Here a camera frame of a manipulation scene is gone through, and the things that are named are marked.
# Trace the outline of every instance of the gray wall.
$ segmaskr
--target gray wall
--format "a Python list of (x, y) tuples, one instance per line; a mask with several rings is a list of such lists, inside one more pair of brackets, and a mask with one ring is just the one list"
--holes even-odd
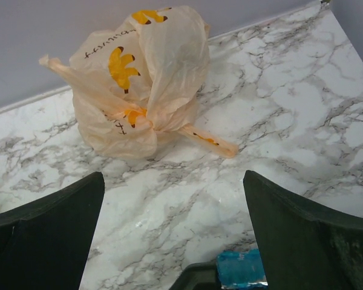
[(363, 0), (332, 0), (332, 12), (363, 60)]
[(190, 5), (211, 35), (250, 25), (310, 0), (6, 0), (0, 1), (0, 107), (64, 86), (38, 65), (45, 53), (67, 62), (94, 30), (115, 29), (130, 13)]

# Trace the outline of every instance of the translucent plastic bag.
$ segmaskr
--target translucent plastic bag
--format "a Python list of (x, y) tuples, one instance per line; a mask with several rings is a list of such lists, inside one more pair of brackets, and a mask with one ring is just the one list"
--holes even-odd
[(142, 10), (92, 33), (70, 66), (39, 63), (73, 89), (83, 140), (105, 156), (143, 158), (184, 135), (232, 158), (238, 147), (193, 127), (209, 63), (208, 25), (190, 7)]

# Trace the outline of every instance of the crumpled bag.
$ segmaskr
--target crumpled bag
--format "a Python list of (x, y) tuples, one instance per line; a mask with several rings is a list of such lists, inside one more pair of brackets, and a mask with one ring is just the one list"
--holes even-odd
[(208, 31), (187, 6), (141, 10), (116, 31), (92, 33), (70, 66), (48, 56), (39, 63), (72, 87), (79, 132), (101, 155), (143, 158), (183, 135), (232, 158), (236, 145), (192, 125), (208, 72)]

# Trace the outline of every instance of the banana print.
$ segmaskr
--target banana print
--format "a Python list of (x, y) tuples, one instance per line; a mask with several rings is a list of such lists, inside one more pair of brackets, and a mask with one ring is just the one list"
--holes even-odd
[(132, 128), (136, 127), (136, 119), (138, 117), (145, 117), (146, 116), (146, 109), (144, 108), (140, 108), (139, 111), (135, 111), (135, 110), (126, 110), (124, 112), (124, 118), (128, 117), (128, 122), (129, 124), (132, 126)]
[(141, 76), (135, 68), (125, 68), (129, 63), (135, 60), (132, 54), (124, 54), (123, 47), (117, 47), (109, 57), (109, 72), (110, 76), (117, 82), (118, 86), (124, 90), (124, 93), (129, 93), (131, 85), (130, 76)]
[(133, 19), (135, 19), (139, 24), (142, 25), (148, 25), (151, 24), (152, 22), (148, 19), (148, 17), (153, 18), (153, 20), (155, 20), (156, 22), (164, 22), (165, 20), (168, 19), (167, 16), (160, 16), (157, 14), (157, 12), (159, 11), (166, 11), (169, 10), (171, 8), (164, 8), (161, 10), (140, 10), (136, 13), (132, 14)]
[(205, 141), (207, 141), (207, 142), (210, 142), (210, 143), (214, 144), (215, 146), (219, 146), (219, 143), (216, 143), (216, 142), (214, 141), (214, 139), (211, 139), (211, 138), (203, 138), (202, 136), (199, 136), (199, 135), (198, 135), (198, 134), (196, 134), (196, 133), (194, 133), (194, 136), (197, 136), (197, 137), (199, 137), (199, 139), (202, 139), (202, 140), (205, 140)]

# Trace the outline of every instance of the marble countertop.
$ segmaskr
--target marble countertop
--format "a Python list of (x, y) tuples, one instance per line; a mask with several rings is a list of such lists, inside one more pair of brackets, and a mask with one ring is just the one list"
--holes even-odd
[(363, 63), (331, 11), (315, 4), (210, 51), (197, 126), (239, 144), (234, 159), (188, 140), (141, 161), (97, 156), (71, 91), (0, 115), (0, 212), (104, 174), (82, 290), (167, 289), (190, 263), (248, 249), (247, 169), (363, 217)]

